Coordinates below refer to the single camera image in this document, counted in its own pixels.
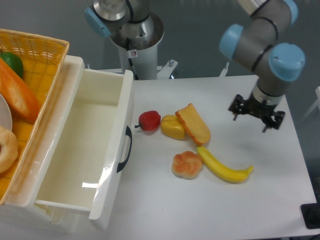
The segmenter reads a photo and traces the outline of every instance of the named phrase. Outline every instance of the donut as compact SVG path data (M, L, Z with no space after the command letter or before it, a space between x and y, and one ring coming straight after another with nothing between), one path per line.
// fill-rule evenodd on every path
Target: donut
M18 157L16 135L0 125L0 173L9 169Z

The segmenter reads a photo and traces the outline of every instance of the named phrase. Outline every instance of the drawer handle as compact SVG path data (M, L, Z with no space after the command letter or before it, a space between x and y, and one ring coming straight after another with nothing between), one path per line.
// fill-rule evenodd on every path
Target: drawer handle
M122 169L124 169L124 167L126 166L128 159L130 157L130 153L131 153L131 147L132 147L132 132L129 126L126 126L125 129L125 135L128 136L130 138L130 147L129 147L129 152L128 155L126 156L125 160L123 162L119 162L118 163L118 167L116 169L116 172L119 173L120 171L122 171Z

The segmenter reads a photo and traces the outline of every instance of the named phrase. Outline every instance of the toy fruit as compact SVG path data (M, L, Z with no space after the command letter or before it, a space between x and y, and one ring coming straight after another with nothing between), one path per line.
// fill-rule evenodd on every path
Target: toy fruit
M184 151L173 157L171 170L174 175L191 180L197 177L202 167L203 161L198 154L192 151Z
M227 182L241 183L245 181L249 177L250 173L254 170L252 165L242 170L231 169L219 162L215 156L213 156L212 153L204 146L200 146L196 150L202 158L204 165L206 165L219 178Z
M204 145L210 140L210 130L192 103L176 111L175 115L183 125L186 133L198 146Z
M153 131L159 127L160 121L161 116L157 111L146 111L139 116L139 124L134 127L143 131Z
M9 51L0 50L0 58L22 79L24 75L24 65L21 58Z
M177 140L185 138L185 128L182 126L176 115L165 115L162 118L160 128L162 133L170 138Z

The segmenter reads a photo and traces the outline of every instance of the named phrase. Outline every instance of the toy banana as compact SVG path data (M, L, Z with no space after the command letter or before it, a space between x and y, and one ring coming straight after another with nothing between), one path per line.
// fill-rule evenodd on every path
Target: toy banana
M250 173L254 170L252 165L242 170L231 169L219 162L215 156L213 156L212 153L204 146L200 146L196 150L202 158L204 165L206 165L219 178L227 182L241 183L245 181L249 177Z

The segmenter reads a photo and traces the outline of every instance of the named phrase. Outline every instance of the wicker basket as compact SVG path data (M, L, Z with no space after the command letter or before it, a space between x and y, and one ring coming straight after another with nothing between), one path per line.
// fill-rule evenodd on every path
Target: wicker basket
M42 105L33 125L23 122L11 110L12 131L18 139L18 158L7 171L0 173L0 204L5 203L13 182L21 171L68 49L69 42L64 40L0 29L0 50L12 52L21 58L23 80Z

